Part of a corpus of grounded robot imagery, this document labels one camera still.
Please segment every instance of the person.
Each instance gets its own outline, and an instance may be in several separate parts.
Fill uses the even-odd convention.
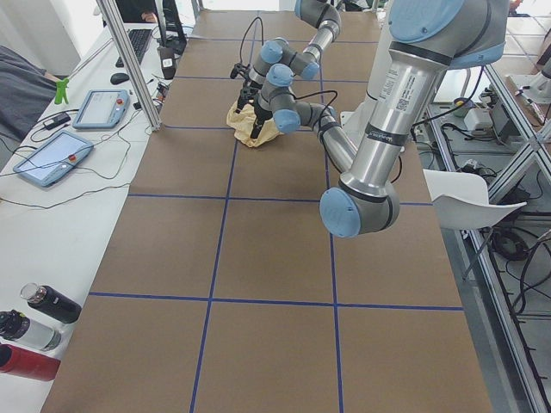
[[[55,97],[58,80],[0,45],[0,135],[24,140]]]
[[[117,7],[125,23],[157,23],[153,12],[155,0],[116,0]]]

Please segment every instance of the bottle cap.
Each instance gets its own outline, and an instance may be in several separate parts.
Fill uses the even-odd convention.
[[[0,336],[8,340],[19,338],[17,333],[24,318],[17,310],[0,311]]]
[[[24,286],[21,289],[21,292],[19,293],[19,295],[22,299],[25,299],[26,301],[29,301],[32,303],[37,299],[37,295],[39,291],[40,291],[40,286],[38,284],[29,282],[26,286]]]

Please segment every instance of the blue tape line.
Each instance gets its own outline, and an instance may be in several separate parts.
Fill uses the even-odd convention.
[[[124,294],[124,293],[102,293],[98,291],[90,292],[94,297],[110,297],[117,299],[173,299],[175,301],[201,301],[208,302],[206,297],[186,297],[178,295],[155,295],[155,294]]]
[[[391,305],[391,304],[345,304],[345,303],[324,303],[319,301],[286,301],[278,299],[228,299],[193,297],[180,295],[161,294],[137,294],[137,293],[105,293],[92,291],[89,295],[94,297],[108,297],[115,299],[166,299],[175,301],[200,301],[203,303],[217,302],[229,304],[258,304],[258,305],[297,305],[305,307],[339,307],[339,308],[368,308],[376,310],[414,310],[414,311],[463,311],[463,307],[440,306],[440,305]]]
[[[271,299],[217,299],[213,302],[217,303],[234,303],[234,304],[258,304],[258,305],[297,305],[305,307],[333,307],[332,303],[319,303],[316,301],[286,301],[286,300],[271,300]]]
[[[227,80],[230,82],[240,81],[241,79],[235,78],[231,79],[230,77],[216,77],[216,76],[174,76],[175,79],[188,79],[188,80]],[[294,84],[300,83],[300,82],[318,82],[318,79],[296,79],[294,81]],[[367,80],[343,80],[343,79],[326,79],[326,82],[334,82],[334,83],[365,83],[367,84]]]
[[[205,315],[205,323],[203,325],[203,333],[201,336],[201,346],[199,348],[199,357],[197,360],[197,369],[195,370],[195,381],[193,386],[193,392],[191,396],[191,404],[189,406],[189,413],[194,413],[195,411],[195,401],[197,399],[197,390],[199,388],[199,379],[201,377],[201,366],[203,361],[203,355],[205,352],[205,344],[207,341],[207,330],[208,330],[208,322],[210,319],[210,311],[213,304],[213,296],[214,296],[214,286],[216,284],[216,275],[218,273],[218,265],[220,262],[220,251],[222,249],[222,241],[224,239],[224,229],[226,226],[226,216],[227,216],[227,207],[230,203],[230,192],[232,190],[232,180],[233,180],[233,171],[235,167],[235,157],[237,155],[238,151],[238,141],[236,140],[233,144],[233,155],[232,155],[232,167],[230,168],[230,176],[228,178],[227,183],[227,190],[226,190],[226,202],[224,203],[224,212],[222,214],[222,223],[220,224],[220,234],[218,236],[218,245],[216,247],[216,257],[214,258],[214,269],[213,269],[213,278],[211,280],[210,284],[210,291],[208,293],[208,304],[207,304],[207,314]]]
[[[338,296],[337,296],[337,270],[335,266],[335,245],[332,234],[329,234],[331,248],[331,277],[333,283],[333,317],[335,319],[335,349],[337,350],[337,386],[338,386],[338,411],[344,413],[343,395],[343,369],[341,356],[341,338],[338,323]]]
[[[415,311],[463,311],[463,307],[440,305],[390,305],[390,304],[339,304],[342,308],[372,308],[380,310],[415,310]]]
[[[326,185],[329,188],[329,164],[325,160],[325,180]],[[215,195],[185,195],[185,194],[143,194],[143,193],[131,193],[128,196],[134,198],[175,198],[175,199],[189,199],[189,200],[225,200],[225,196],[215,196]],[[312,204],[319,204],[319,200],[308,200],[308,199],[293,199],[293,198],[254,198],[247,196],[230,196],[228,200],[250,200],[253,202],[305,202]],[[432,204],[429,202],[400,202],[400,205],[403,207],[432,207]]]
[[[404,206],[404,207],[432,207],[433,204],[432,202],[400,202],[400,205],[401,206]]]
[[[201,37],[201,38],[196,38],[196,37],[192,37],[189,39],[189,41],[194,41],[194,40],[208,40],[208,41],[238,41],[238,42],[241,42],[241,39],[220,39],[220,38],[217,38],[217,37]],[[308,39],[308,40],[297,40],[297,39],[285,39],[286,41],[288,42],[293,42],[293,43],[308,43],[311,39]],[[254,39],[245,39],[245,42],[247,41],[254,41]],[[379,42],[378,41],[361,41],[361,40],[335,40],[333,43],[344,43],[344,44],[347,44],[347,43],[350,43],[350,44],[360,44],[360,45],[376,45],[378,44]]]
[[[167,129],[194,129],[199,131],[232,131],[233,128],[229,126],[172,126],[164,125]]]
[[[209,195],[178,195],[178,194],[140,194],[133,193],[128,194],[134,198],[178,198],[185,200],[225,200],[223,196],[209,196]]]
[[[319,87],[320,90],[324,90],[324,73],[322,68],[319,68]],[[325,105],[324,95],[319,95],[321,104]],[[325,186],[327,189],[331,186],[331,179],[329,176],[329,159],[327,153],[324,151],[325,162]],[[338,322],[338,294],[337,294],[337,266],[335,264],[335,243],[332,234],[329,234],[329,248],[331,253],[331,282],[333,290],[333,320],[335,323],[335,350],[336,350],[336,362],[337,362],[337,392],[338,392],[338,411],[344,413],[344,395],[343,395],[343,369],[342,369],[342,356],[341,356],[341,337]]]
[[[319,200],[294,200],[288,198],[249,198],[249,197],[240,197],[235,196],[231,197],[230,200],[252,200],[252,201],[273,201],[273,202],[308,202],[313,204],[319,204]]]

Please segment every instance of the label sticker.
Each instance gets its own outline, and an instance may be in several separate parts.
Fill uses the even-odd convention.
[[[392,64],[390,69],[388,69],[387,78],[385,79],[381,94],[379,95],[383,101],[385,101],[393,93],[394,85],[396,84],[398,76],[398,65]]]
[[[409,73],[403,79],[401,77],[399,66],[392,64],[380,98],[388,108],[410,114],[424,90],[427,77],[419,73]]]

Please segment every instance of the cable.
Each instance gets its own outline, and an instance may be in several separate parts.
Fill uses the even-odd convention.
[[[453,129],[454,131],[457,131],[461,135],[465,137],[465,140],[479,140],[480,142],[491,142],[496,139],[495,136],[489,136],[489,137],[477,137],[473,135],[469,135],[467,129],[461,129],[457,125],[454,125],[453,123],[444,123],[440,126],[440,129],[443,130],[445,128]]]
[[[424,155],[425,153],[430,153],[432,155],[432,159],[430,160],[430,163],[428,164],[428,166],[424,169],[426,170],[429,170],[430,167],[432,166],[432,164],[434,163],[434,161],[436,160],[436,155],[434,154],[433,151],[421,151],[419,152],[419,155]]]
[[[451,147],[451,144],[449,143],[449,136],[448,134],[445,132],[444,128],[440,126],[440,131],[442,132],[442,135],[444,136],[444,140],[446,142],[446,146],[448,146],[448,152],[449,154],[451,155],[451,162],[452,164],[454,165],[454,169],[455,170],[460,170],[461,168],[459,167],[459,165],[457,164],[457,162],[455,161],[455,154],[454,154],[454,150],[453,148]]]
[[[395,183],[399,180],[400,176],[402,175],[402,169],[404,168],[404,164],[402,162],[402,156],[398,155],[398,161],[399,161],[399,168],[398,168],[398,175],[394,179],[390,181],[390,183]]]
[[[249,27],[245,30],[245,33],[243,34],[243,39],[241,40],[241,46],[239,47],[239,63],[240,64],[243,64],[243,44],[245,43],[245,38],[247,37],[247,34],[249,33],[249,31],[251,30],[252,28],[252,25],[256,22],[256,21],[259,21],[260,22],[260,27],[261,27],[261,34],[262,34],[262,44],[264,45],[264,22],[262,20],[262,17],[260,17],[259,15],[257,17],[255,17],[254,19],[252,19],[251,21],[251,24],[249,25]]]
[[[56,112],[55,114],[49,114],[48,116],[44,116],[43,118],[40,118],[36,121],[36,123],[34,124],[34,126],[31,128],[31,129],[35,129],[41,122],[43,122],[44,120],[49,120],[55,116],[57,116],[58,114],[68,114],[70,112],[78,112],[78,110],[80,109],[67,109],[67,110],[61,110],[59,112]]]
[[[545,112],[545,116],[543,117],[543,123],[545,123],[546,120],[548,119],[548,116],[549,116],[549,109],[551,109],[551,104],[549,104],[548,110]]]
[[[538,170],[537,174],[536,174],[536,183],[537,183],[538,188],[540,189],[540,194],[537,195],[535,198],[528,198],[527,200],[539,200],[543,196],[543,187],[540,184],[540,174],[541,173],[542,173],[542,170]]]
[[[467,98],[467,100],[463,103],[463,105],[467,104],[468,102],[472,101],[473,97],[474,97],[474,94],[476,93],[476,90],[479,88],[479,85],[480,85],[480,80],[482,79],[482,74],[484,73],[484,66],[481,66],[480,67],[480,73],[479,73],[479,77],[476,79],[476,84],[474,85],[474,89],[473,89],[473,92],[471,93],[471,95]],[[430,122],[431,120],[434,120],[434,119],[438,119],[438,118],[441,118],[443,116],[445,116],[446,114],[451,114],[452,112],[456,111],[457,109],[461,108],[462,106],[456,106],[455,108],[451,108],[450,110],[447,110],[446,112],[442,112],[441,114],[437,114],[429,119],[425,119],[425,120],[420,120],[419,122],[417,123],[414,123],[412,125],[412,127],[410,128],[410,134],[412,135],[413,137],[413,140],[417,141],[417,136],[415,135],[415,127],[416,126],[419,126],[419,125],[422,125],[422,124],[426,124],[428,122]]]
[[[528,230],[525,230],[524,228],[520,228],[520,227],[517,227],[517,226],[511,226],[511,227],[508,227],[510,230],[514,230],[514,231],[520,231],[520,232],[523,232],[525,234],[528,234],[530,235],[531,237],[534,237],[536,239],[539,239],[540,236],[536,235],[534,232],[532,231],[528,231]],[[547,251],[549,257],[551,258],[551,249],[549,248],[549,246],[545,243],[545,242],[542,242],[540,243],[540,245],[543,245],[543,248],[545,248],[545,250]],[[535,250],[539,248],[539,245],[538,245],[538,242],[536,242],[536,244],[534,244],[534,246],[532,246],[532,248],[528,249],[527,252],[532,252],[532,250]],[[544,295],[545,297],[551,299],[551,296],[545,294],[543,291],[540,291],[538,289],[536,289],[538,286],[540,286],[541,284],[543,284],[544,282],[546,282],[547,280],[551,279],[551,270],[549,271],[549,273],[543,277],[541,280],[539,280],[538,282],[536,282],[535,284],[529,284],[525,281],[524,278],[518,278],[516,277],[510,270],[509,270],[509,263],[513,261],[513,260],[508,260],[506,263],[505,263],[505,271],[507,272],[508,275],[510,275],[511,277],[513,277],[514,279],[516,280],[519,280],[520,281],[520,287],[519,287],[519,291],[520,293],[517,295],[517,297],[515,298],[515,300],[513,301],[512,303],[512,307],[514,307],[515,305],[517,305],[517,303],[520,301],[520,300],[523,300],[523,302],[525,303],[525,294],[526,292],[528,292],[529,290],[535,290],[537,291],[539,294],[541,295]],[[529,261],[527,261],[525,264],[524,264],[524,267],[523,267],[523,272],[525,273],[525,271],[528,270],[528,266],[529,266]]]
[[[25,206],[25,207],[29,207],[29,208],[38,208],[38,209],[42,209],[42,210],[47,210],[47,209],[52,209],[52,208],[58,207],[60,205],[66,204],[67,202],[71,202],[72,200],[77,200],[78,198],[82,198],[85,195],[97,194],[98,192],[105,191],[106,189],[124,188],[124,187],[129,186],[129,185],[130,185],[130,182],[127,182],[127,183],[123,183],[122,185],[117,185],[117,186],[113,186],[113,187],[104,187],[104,188],[100,188],[100,189],[85,191],[85,192],[82,192],[80,195],[73,196],[72,198],[70,198],[68,200],[62,200],[61,202],[58,202],[56,204],[52,204],[52,205],[49,205],[49,206],[24,204],[22,202],[15,202],[15,201],[12,201],[12,200],[6,200],[5,198],[2,198],[2,197],[0,197],[0,201],[7,202],[7,203],[12,204],[12,205],[18,205],[18,206],[21,206],[21,207]]]
[[[323,117],[325,111],[328,109],[328,107],[330,107],[330,105],[337,99],[337,96],[338,96],[338,92],[334,89],[328,89],[328,90],[319,90],[317,92],[314,92],[314,93],[310,93],[308,95],[304,95],[304,96],[295,96],[295,100],[300,100],[300,99],[305,99],[307,97],[312,97],[312,96],[318,96],[318,95],[323,95],[325,93],[332,93],[333,94],[333,97],[325,104],[324,108],[321,110],[321,113],[319,114],[319,117],[318,119],[316,119],[314,122],[313,122],[313,125],[315,125],[316,123],[318,124],[318,129],[321,128],[321,118]],[[340,173],[343,173],[342,170],[340,170],[338,167],[337,167],[337,164],[335,163],[335,161],[333,160],[333,158],[331,157],[331,154],[329,153],[329,151],[327,150],[327,145],[325,144],[325,139],[324,139],[324,136],[323,136],[323,133],[319,136],[319,141],[321,142],[322,146],[324,147],[324,153],[325,155],[327,156],[327,158],[329,159],[329,161],[331,162],[331,164],[333,165],[333,167],[339,171]]]
[[[532,260],[534,259],[534,256],[536,255],[537,250],[539,249],[540,245],[542,245],[541,242],[536,242],[536,244],[530,249],[530,253],[528,255],[528,259],[526,260],[526,263],[523,267],[523,272],[520,274],[520,294],[518,297],[513,301],[512,306],[515,307],[515,305],[518,303],[518,300],[520,300],[521,305],[518,311],[516,311],[516,315],[519,316],[524,312],[524,309],[526,308],[526,290],[524,290],[524,280],[526,279],[526,273],[528,272],[528,267]]]

